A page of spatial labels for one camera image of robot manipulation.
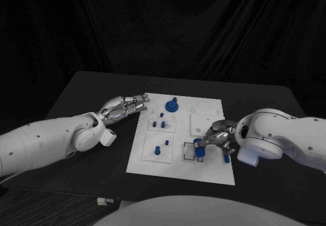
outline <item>white platform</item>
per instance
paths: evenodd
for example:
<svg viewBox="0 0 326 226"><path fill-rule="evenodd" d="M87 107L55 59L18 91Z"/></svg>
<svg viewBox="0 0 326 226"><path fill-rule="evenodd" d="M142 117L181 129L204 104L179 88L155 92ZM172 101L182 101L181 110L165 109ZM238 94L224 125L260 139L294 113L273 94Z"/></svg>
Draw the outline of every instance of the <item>white platform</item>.
<svg viewBox="0 0 326 226"><path fill-rule="evenodd" d="M165 104L173 97L179 109L170 113ZM224 162L224 153L217 146L206 147L204 162L196 158L185 160L185 142L202 138L212 123L224 119L221 100L153 93L149 93L149 98L149 109L140 112L127 173L235 185L232 163ZM172 125L165 130L162 121ZM160 146L160 155L155 154L156 146Z"/></svg>

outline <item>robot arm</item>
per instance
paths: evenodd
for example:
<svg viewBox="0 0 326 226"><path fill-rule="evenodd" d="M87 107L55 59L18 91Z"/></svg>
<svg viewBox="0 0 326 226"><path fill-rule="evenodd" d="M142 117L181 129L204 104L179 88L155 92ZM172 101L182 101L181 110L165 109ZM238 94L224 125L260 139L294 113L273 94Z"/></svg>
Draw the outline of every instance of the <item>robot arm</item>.
<svg viewBox="0 0 326 226"><path fill-rule="evenodd" d="M280 159L286 153L302 165L326 171L325 119L297 119L276 109L261 109L238 123L215 122L195 147L215 144L231 154L230 141L241 146L238 160L253 166L258 165L260 157Z"/></svg>
<svg viewBox="0 0 326 226"><path fill-rule="evenodd" d="M117 137L107 126L147 110L149 95L116 97L97 113L33 122L0 136L0 177L38 169Z"/></svg>

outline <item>black table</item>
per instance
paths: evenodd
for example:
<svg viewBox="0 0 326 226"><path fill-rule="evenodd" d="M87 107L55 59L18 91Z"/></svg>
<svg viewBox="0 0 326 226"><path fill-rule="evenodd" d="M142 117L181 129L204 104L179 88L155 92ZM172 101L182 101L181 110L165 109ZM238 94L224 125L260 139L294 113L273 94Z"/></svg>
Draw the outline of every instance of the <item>black table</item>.
<svg viewBox="0 0 326 226"><path fill-rule="evenodd" d="M144 92L221 99L224 116L234 121L261 108L305 117L292 91L283 86L78 72L46 119L95 112L116 96ZM166 195L202 195L253 204L296 220L326 222L326 175L287 155L280 160L261 159L253 167L234 154L235 186L126 173L137 122L139 114L133 114L110 127L117 133L110 147L98 144L72 158L25 172L3 185L134 202Z"/></svg>

